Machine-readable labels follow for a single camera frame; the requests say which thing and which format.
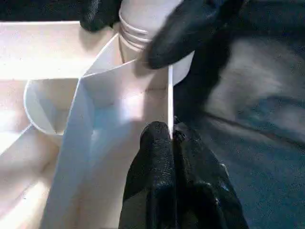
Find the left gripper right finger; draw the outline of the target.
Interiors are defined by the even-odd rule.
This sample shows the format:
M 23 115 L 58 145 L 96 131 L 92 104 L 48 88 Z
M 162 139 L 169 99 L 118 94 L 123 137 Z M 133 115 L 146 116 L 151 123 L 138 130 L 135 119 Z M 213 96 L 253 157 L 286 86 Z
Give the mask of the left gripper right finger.
M 181 228 L 247 229 L 225 165 L 195 130 L 177 119 L 173 126 L 173 153 Z

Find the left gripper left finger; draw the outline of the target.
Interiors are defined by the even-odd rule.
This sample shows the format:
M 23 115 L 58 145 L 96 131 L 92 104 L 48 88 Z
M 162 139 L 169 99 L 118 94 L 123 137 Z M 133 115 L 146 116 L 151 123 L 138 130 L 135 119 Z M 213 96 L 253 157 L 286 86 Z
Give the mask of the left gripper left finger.
M 176 229 L 176 176 L 172 141 L 164 122 L 148 124 L 127 173 L 121 229 Z

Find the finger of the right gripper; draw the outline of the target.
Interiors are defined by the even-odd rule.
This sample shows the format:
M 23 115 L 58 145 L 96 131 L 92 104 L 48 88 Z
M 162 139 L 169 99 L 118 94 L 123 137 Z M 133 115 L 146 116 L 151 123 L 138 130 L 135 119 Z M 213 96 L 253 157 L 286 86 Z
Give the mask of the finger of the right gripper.
M 215 31 L 219 15 L 217 1 L 182 1 L 145 48 L 148 67 L 160 69 L 189 55 Z
M 84 0 L 81 7 L 80 25 L 89 32 L 112 27 L 119 21 L 122 0 Z

